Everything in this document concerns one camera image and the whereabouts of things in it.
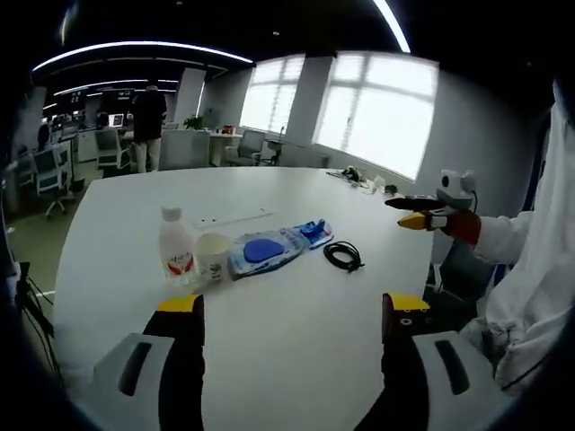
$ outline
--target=computer monitor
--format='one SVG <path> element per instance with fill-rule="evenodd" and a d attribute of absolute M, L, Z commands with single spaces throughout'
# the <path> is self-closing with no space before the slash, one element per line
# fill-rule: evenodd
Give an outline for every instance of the computer monitor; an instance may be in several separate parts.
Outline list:
<path fill-rule="evenodd" d="M 108 117 L 108 126 L 111 128 L 121 128 L 124 124 L 124 114 L 111 114 Z"/>

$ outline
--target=window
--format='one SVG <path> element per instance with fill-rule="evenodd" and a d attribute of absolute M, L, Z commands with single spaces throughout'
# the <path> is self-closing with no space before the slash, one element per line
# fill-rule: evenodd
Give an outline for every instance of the window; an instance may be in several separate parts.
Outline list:
<path fill-rule="evenodd" d="M 438 69 L 413 57 L 339 54 L 315 142 L 415 180 Z"/>
<path fill-rule="evenodd" d="M 245 95 L 240 126 L 278 133 L 285 128 L 303 66 L 304 56 L 259 63 Z"/>

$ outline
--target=paper cup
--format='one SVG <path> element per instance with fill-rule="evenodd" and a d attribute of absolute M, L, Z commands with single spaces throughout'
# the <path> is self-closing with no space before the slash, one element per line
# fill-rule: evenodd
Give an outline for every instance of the paper cup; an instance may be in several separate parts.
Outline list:
<path fill-rule="evenodd" d="M 204 233 L 196 242 L 196 270 L 204 281 L 219 281 L 227 272 L 232 243 L 219 233 Z"/>

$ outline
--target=bottle label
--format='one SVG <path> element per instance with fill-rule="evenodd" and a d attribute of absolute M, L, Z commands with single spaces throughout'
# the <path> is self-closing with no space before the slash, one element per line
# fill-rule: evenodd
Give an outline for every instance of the bottle label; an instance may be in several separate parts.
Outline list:
<path fill-rule="evenodd" d="M 194 264 L 194 257 L 190 252 L 173 256 L 164 262 L 165 270 L 172 276 L 181 276 L 191 271 Z"/>

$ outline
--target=white lab coat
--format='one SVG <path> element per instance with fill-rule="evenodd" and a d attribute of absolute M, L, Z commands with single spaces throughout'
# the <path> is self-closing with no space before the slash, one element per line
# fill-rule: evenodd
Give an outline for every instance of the white lab coat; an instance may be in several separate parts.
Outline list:
<path fill-rule="evenodd" d="M 487 260 L 516 264 L 489 294 L 485 315 L 461 331 L 479 349 L 489 331 L 503 353 L 495 379 L 504 387 L 546 355 L 575 299 L 575 131 L 557 105 L 535 210 L 514 219 L 482 217 L 475 250 Z M 509 392 L 522 391 L 539 369 Z"/>

